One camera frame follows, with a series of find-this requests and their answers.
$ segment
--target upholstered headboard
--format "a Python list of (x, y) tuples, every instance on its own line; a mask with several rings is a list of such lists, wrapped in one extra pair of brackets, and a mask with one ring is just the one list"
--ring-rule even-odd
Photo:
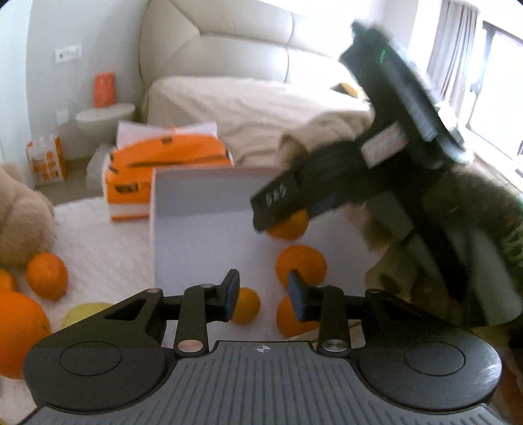
[(350, 22), (318, 23), (258, 0), (151, 0), (143, 20), (145, 86), (171, 75), (235, 76), (331, 86)]

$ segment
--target orange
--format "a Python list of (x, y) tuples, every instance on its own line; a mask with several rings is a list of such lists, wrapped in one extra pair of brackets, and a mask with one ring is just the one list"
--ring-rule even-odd
[(308, 226), (309, 214), (307, 214), (307, 210), (301, 209), (295, 212), (288, 220), (278, 223), (266, 231), (273, 238), (293, 241), (302, 237)]
[(29, 287), (44, 299), (56, 301), (67, 290), (67, 269), (54, 254), (35, 255), (27, 264), (26, 277)]
[(276, 276), (287, 287), (291, 270), (298, 270), (308, 285), (318, 285), (327, 274), (327, 262), (320, 251), (307, 245), (293, 245), (283, 250), (276, 259)]
[(253, 320), (260, 311), (260, 299), (256, 291), (250, 288), (240, 288), (232, 321), (242, 325)]
[(300, 322), (292, 309), (289, 295), (285, 295), (276, 310), (276, 324), (285, 338), (295, 337), (318, 328), (317, 322)]
[(0, 375), (22, 378), (29, 350), (51, 334), (49, 320), (31, 298), (14, 291), (0, 291)]
[(7, 270), (0, 269), (0, 290), (16, 290), (16, 279)]

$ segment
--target beige blanket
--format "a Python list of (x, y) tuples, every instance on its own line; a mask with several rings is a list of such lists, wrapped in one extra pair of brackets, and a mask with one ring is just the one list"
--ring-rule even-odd
[(328, 110), (369, 114), (361, 100), (326, 88), (230, 77), (169, 77), (153, 84), (148, 124), (169, 127), (216, 121), (236, 164), (274, 165), (282, 134)]

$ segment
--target sticker label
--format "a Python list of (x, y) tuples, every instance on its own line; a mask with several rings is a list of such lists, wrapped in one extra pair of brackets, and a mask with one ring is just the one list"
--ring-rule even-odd
[(273, 204), (277, 203), (280, 199), (285, 198), (287, 195), (287, 186), (285, 183), (281, 183), (280, 187), (274, 188), (271, 192), (267, 192), (265, 195), (265, 203), (270, 208)]
[(405, 149), (407, 143), (407, 136), (400, 124), (395, 122), (381, 133), (367, 140), (361, 146), (361, 154), (367, 163), (367, 167), (372, 168)]

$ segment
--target orange container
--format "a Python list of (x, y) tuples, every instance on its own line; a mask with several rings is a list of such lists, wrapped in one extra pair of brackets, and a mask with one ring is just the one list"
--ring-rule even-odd
[(170, 166), (231, 166), (225, 146), (208, 135), (146, 139), (114, 151), (105, 173), (106, 201), (113, 220), (149, 215), (153, 169)]
[(95, 76), (93, 101), (95, 108), (107, 108), (116, 103), (114, 72), (102, 72)]

